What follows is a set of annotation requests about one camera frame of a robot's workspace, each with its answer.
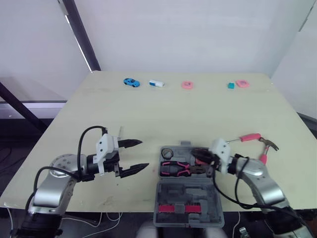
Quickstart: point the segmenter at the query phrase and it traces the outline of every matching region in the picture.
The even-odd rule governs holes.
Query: pink square block
[[[240,88],[247,88],[250,86],[250,84],[246,81],[246,80],[237,80],[236,84],[240,87]]]

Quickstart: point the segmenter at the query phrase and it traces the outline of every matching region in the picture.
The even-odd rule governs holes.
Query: hammer
[[[270,140],[265,140],[263,137],[261,137],[259,139],[260,142],[263,142],[264,145],[265,145],[265,149],[264,149],[264,153],[260,156],[260,161],[263,163],[263,164],[266,164],[267,162],[267,152],[268,152],[268,149],[269,147],[272,147],[274,150],[278,150],[278,147]]]

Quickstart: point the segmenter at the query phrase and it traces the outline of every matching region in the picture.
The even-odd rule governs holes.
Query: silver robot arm
[[[62,233],[62,230],[58,229],[60,221],[73,195],[75,184],[80,181],[94,180],[95,174],[103,175],[106,172],[114,172],[116,177],[121,178],[138,173],[148,163],[133,165],[123,170],[119,166],[118,149],[140,143],[142,143],[140,140],[118,141],[117,137],[106,132],[96,143],[96,154],[80,155],[80,173],[78,173],[77,155],[65,154],[54,159],[49,167],[42,168],[48,169],[49,173],[41,185],[38,188],[35,187],[35,192],[32,193],[26,205],[25,220],[21,228],[13,232],[13,235],[19,238],[53,238],[60,235]]]
[[[273,230],[275,238],[313,238],[309,229],[298,219],[268,207],[274,206],[293,212],[283,191],[269,176],[266,166],[261,161],[249,159],[245,165],[247,158],[231,157],[230,147],[223,139],[215,140],[209,151],[219,160],[218,170],[221,173],[230,173],[236,176],[240,174],[240,178],[251,188],[257,204],[266,206],[261,210],[265,215],[266,222]]]

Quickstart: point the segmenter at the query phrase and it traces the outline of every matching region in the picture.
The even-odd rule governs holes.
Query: pink ring
[[[194,86],[194,83],[191,82],[191,81],[184,81],[184,82],[182,82],[182,88],[192,89],[193,86]]]

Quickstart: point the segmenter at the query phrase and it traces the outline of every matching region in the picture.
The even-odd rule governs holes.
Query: white cable
[[[117,219],[111,219],[110,217],[109,217],[109,215],[108,215],[108,212],[106,212],[106,215],[107,215],[107,217],[108,217],[108,219],[110,220],[110,221],[112,221],[112,222],[116,222],[117,220],[119,220],[120,219],[120,217],[122,216],[122,214],[123,214],[123,212],[119,212],[119,217],[117,218]]]
[[[239,214],[239,219],[238,219],[237,224],[235,224],[234,227],[233,227],[233,230],[232,230],[232,238],[234,238],[234,231],[236,230],[237,225],[239,225],[239,223],[240,223],[240,212],[238,212],[238,214]]]
[[[99,234],[99,233],[102,233],[102,232],[106,232],[106,231],[109,231],[109,230],[115,228],[117,225],[119,225],[121,216],[122,216],[122,214],[120,215],[120,213],[119,213],[118,222],[117,222],[117,224],[115,224],[113,227],[110,227],[110,228],[108,228],[108,229],[105,229],[105,230],[103,230],[103,231],[101,231],[101,232],[95,232],[95,233],[86,235],[86,236],[84,236],[84,237],[82,237],[82,238],[90,237],[90,236],[93,236],[93,235],[95,235],[95,234]]]
[[[13,220],[12,220],[12,215],[11,215],[11,212],[10,212],[10,209],[6,208],[8,210],[8,213],[9,213],[9,216],[10,216],[10,221],[11,221],[11,231],[10,231],[10,236],[9,238],[11,238],[11,232],[13,230]]]
[[[101,213],[100,213],[99,222],[98,222],[97,225],[93,225],[93,224],[91,224],[91,223],[89,223],[89,222],[86,222],[86,221],[83,221],[83,220],[79,220],[79,219],[75,219],[75,218],[70,218],[70,217],[62,218],[62,220],[72,220],[72,221],[77,221],[77,222],[83,222],[83,223],[88,224],[88,225],[91,226],[91,227],[97,228],[97,227],[100,225],[100,223],[101,223],[102,216],[103,216],[103,213],[101,212]]]

